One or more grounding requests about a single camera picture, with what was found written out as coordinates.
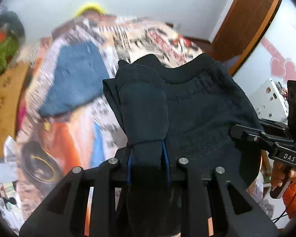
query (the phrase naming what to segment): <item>black handle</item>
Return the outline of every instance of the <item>black handle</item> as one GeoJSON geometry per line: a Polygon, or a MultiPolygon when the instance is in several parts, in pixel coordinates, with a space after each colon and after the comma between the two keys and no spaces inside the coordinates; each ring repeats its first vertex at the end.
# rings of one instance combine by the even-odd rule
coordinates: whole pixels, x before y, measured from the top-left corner
{"type": "Polygon", "coordinates": [[[285,178],[283,180],[282,186],[281,187],[276,187],[274,190],[270,191],[270,196],[273,199],[280,199],[283,196],[283,193],[286,191],[287,187],[290,184],[290,178],[289,178],[289,171],[291,170],[291,166],[287,166],[284,169],[285,173],[285,178]]]}

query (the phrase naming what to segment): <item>black garment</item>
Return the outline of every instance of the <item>black garment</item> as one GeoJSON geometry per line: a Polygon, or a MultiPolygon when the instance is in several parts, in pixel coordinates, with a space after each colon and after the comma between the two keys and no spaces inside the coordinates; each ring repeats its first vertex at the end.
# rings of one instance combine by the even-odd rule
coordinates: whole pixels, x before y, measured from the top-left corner
{"type": "MultiPolygon", "coordinates": [[[[223,166],[234,178],[241,177],[244,182],[243,188],[247,188],[253,182],[259,172],[261,151],[253,146],[236,144],[229,136],[229,129],[234,124],[260,128],[259,119],[244,92],[220,62],[214,61],[208,54],[201,54],[183,66],[170,69],[164,67],[156,56],[146,55],[131,65],[125,61],[119,61],[119,66],[115,79],[103,80],[103,91],[127,137],[130,132],[126,127],[128,125],[135,127],[131,132],[138,130],[141,133],[144,129],[145,137],[141,140],[142,146],[148,140],[160,141],[158,138],[162,135],[155,136],[157,129],[152,125],[141,123],[132,125],[132,122],[142,117],[156,118],[160,121],[159,125],[164,124],[161,126],[161,132],[163,132],[167,128],[168,120],[169,126],[164,142],[171,167],[176,167],[176,161],[179,158],[186,157],[189,164],[193,165],[195,172],[203,178],[210,178],[215,167],[223,166]],[[127,71],[127,74],[119,74],[124,71],[127,71]],[[128,85],[127,103],[120,100],[119,82],[128,85]],[[136,93],[136,97],[140,93],[147,95],[149,92],[147,86],[153,85],[157,86],[156,90],[160,92],[151,93],[151,101],[154,100],[153,95],[165,94],[167,120],[163,111],[162,116],[155,110],[151,111],[151,104],[145,103],[144,99],[141,102],[132,100],[135,97],[132,92],[136,93]],[[130,118],[125,117],[128,107],[132,107],[130,118]]],[[[160,160],[157,161],[160,151],[157,156],[155,151],[149,149],[145,150],[144,154],[146,161],[151,165],[160,165],[160,160]]],[[[134,204],[139,205],[141,200],[139,192],[137,192],[137,199],[134,195],[132,197],[132,200],[127,199],[127,208],[133,235],[153,236],[147,229],[149,217],[154,215],[143,215],[147,213],[144,208],[153,206],[153,202],[147,201],[146,206],[143,205],[136,210],[134,204]],[[138,222],[146,222],[146,224],[142,223],[139,228],[138,222]]],[[[173,203],[179,204],[179,201],[172,200],[172,203],[169,203],[165,194],[160,195],[159,201],[168,204],[160,213],[160,221],[177,224],[169,220],[169,217],[175,214],[173,210],[172,214],[167,214],[165,211],[173,207],[173,203]]],[[[156,234],[166,235],[163,231],[156,234]]]]}

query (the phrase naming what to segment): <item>yellow round object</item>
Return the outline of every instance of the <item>yellow round object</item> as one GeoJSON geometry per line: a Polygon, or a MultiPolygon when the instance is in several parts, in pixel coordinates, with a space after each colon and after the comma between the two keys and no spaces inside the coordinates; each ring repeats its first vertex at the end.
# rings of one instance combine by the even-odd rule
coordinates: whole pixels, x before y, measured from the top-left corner
{"type": "Polygon", "coordinates": [[[75,17],[82,15],[85,11],[88,11],[88,10],[94,10],[100,14],[106,14],[106,11],[100,5],[98,5],[96,3],[87,3],[83,6],[81,6],[76,11],[75,17]]]}

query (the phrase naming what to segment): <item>human hand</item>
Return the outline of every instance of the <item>human hand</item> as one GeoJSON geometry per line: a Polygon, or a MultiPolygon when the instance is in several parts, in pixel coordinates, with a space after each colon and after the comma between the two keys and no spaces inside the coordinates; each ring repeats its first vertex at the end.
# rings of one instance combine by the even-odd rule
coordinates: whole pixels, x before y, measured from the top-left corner
{"type": "MultiPolygon", "coordinates": [[[[285,178],[285,167],[287,165],[279,162],[279,161],[274,161],[273,163],[273,169],[272,169],[272,175],[271,175],[271,186],[272,188],[275,187],[281,187],[283,184],[283,179],[285,178]]],[[[290,181],[292,183],[296,182],[296,169],[292,168],[289,171],[289,177],[290,177],[290,181]]]]}

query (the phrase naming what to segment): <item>black pants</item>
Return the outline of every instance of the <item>black pants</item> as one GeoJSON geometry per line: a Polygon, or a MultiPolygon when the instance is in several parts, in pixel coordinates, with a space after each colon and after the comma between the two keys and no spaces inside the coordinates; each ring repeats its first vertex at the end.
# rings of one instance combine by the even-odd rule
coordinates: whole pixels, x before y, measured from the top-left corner
{"type": "MultiPolygon", "coordinates": [[[[253,182],[259,172],[261,151],[235,143],[229,129],[234,124],[260,128],[259,119],[220,62],[201,54],[183,66],[169,69],[156,56],[147,55],[132,65],[119,61],[119,66],[115,79],[103,81],[104,94],[133,147],[134,156],[140,157],[135,165],[162,167],[159,143],[164,141],[172,168],[179,158],[185,157],[203,178],[210,178],[215,167],[223,166],[243,182],[243,188],[253,182]],[[152,143],[154,153],[144,148],[152,143]]],[[[179,213],[180,192],[163,190],[157,201],[151,196],[128,190],[128,217],[133,235],[174,234],[170,229],[178,226],[173,208],[179,213]],[[155,212],[149,214],[155,206],[160,207],[159,218],[155,212]],[[164,231],[151,230],[157,228],[151,225],[156,221],[163,224],[160,229],[164,231]]]]}

